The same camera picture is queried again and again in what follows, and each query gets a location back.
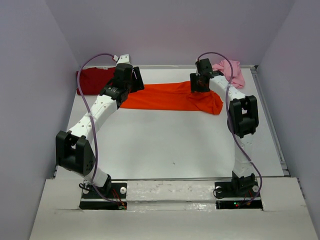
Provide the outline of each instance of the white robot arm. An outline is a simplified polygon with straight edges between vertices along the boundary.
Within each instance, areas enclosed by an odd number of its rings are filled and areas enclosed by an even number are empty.
[[[87,181],[108,192],[111,177],[99,167],[95,171],[95,155],[91,148],[93,141],[93,118],[97,133],[108,117],[128,98],[129,93],[144,89],[139,67],[130,64],[128,54],[120,56],[115,67],[114,77],[100,91],[90,113],[86,113],[67,132],[60,131],[55,138],[57,165],[77,173]]]
[[[226,93],[229,82],[220,71],[213,71],[208,58],[198,60],[196,63],[197,72],[190,74],[191,92],[208,92],[210,90],[217,93],[226,102]],[[258,105],[254,96],[246,96],[234,86],[228,90],[228,115],[232,126],[228,125],[241,146],[241,148],[251,156],[253,134],[258,127]],[[217,198],[243,197],[257,185],[254,169],[246,156],[234,143],[234,167],[231,182],[216,182]]]
[[[226,102],[226,92],[228,87],[228,80],[225,76],[215,76],[209,80],[209,89],[218,94],[223,102]],[[242,100],[246,98],[246,95],[237,90],[234,86],[230,86],[228,93],[229,101],[233,101],[235,99]],[[253,135],[246,134],[242,138],[238,135],[235,135],[238,143],[240,143],[241,147],[244,151],[251,157],[252,152],[252,141]],[[248,177],[254,173],[254,169],[246,156],[242,153],[242,151],[238,148],[237,144],[234,143],[234,167],[233,172],[239,178]]]

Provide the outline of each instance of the white platform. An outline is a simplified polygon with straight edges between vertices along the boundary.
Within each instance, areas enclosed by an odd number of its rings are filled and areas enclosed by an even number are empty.
[[[145,84],[189,81],[195,68],[141,69]],[[250,69],[242,69],[246,95],[258,99],[259,126],[252,159],[263,176],[283,176]],[[96,99],[87,96],[92,105]],[[68,128],[86,112],[76,95]],[[225,106],[220,115],[200,111],[120,108],[98,132],[99,167],[113,179],[174,179],[231,177],[234,142],[227,129]],[[80,179],[59,167],[57,179]]]
[[[46,181],[30,240],[317,240],[295,178],[264,178],[263,211],[217,210],[207,180],[128,181],[127,210],[81,210],[78,183]]]

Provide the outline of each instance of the cloth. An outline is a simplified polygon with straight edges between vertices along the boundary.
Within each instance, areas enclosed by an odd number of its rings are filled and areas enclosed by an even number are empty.
[[[230,61],[233,68],[233,79],[231,81],[231,84],[237,88],[242,89],[245,86],[245,79],[242,75],[241,68],[240,68],[240,62],[238,61]],[[223,75],[226,77],[226,79],[230,79],[231,77],[231,67],[227,60],[222,60],[219,64],[214,64],[212,66],[213,70],[220,70]]]
[[[107,82],[114,76],[115,67],[108,69],[102,68],[87,68],[81,71],[80,86],[84,95],[98,95],[101,89],[107,84]],[[79,89],[76,89],[76,93],[80,95]]]
[[[115,68],[88,68],[81,71],[80,86],[84,95],[98,95],[114,76]],[[220,114],[223,102],[213,91],[191,93],[190,81],[145,84],[144,90],[130,93],[121,105],[126,109],[203,111]]]
[[[203,111],[220,114],[223,102],[213,91],[191,93],[190,81],[145,84],[144,90],[130,93],[121,105],[125,109]]]

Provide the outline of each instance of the pink cloth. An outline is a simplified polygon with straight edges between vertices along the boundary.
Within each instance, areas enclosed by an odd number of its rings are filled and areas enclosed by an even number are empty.
[[[232,68],[233,68],[233,79],[232,85],[237,89],[242,89],[245,86],[245,79],[242,75],[240,62],[238,61],[231,61]],[[226,79],[230,79],[231,76],[231,68],[227,60],[222,60],[219,64],[215,64],[212,66],[213,70],[220,70]]]

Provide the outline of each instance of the gray wall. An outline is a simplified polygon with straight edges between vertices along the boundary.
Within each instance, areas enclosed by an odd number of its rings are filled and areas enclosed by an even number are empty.
[[[46,0],[79,64],[130,53],[135,65],[193,65],[218,51],[259,64],[293,0]],[[100,58],[91,64],[113,64]]]
[[[27,240],[55,135],[67,127],[77,63],[44,0],[0,6],[0,239]]]
[[[320,1],[297,0],[266,52],[259,79],[290,173],[320,236]]]

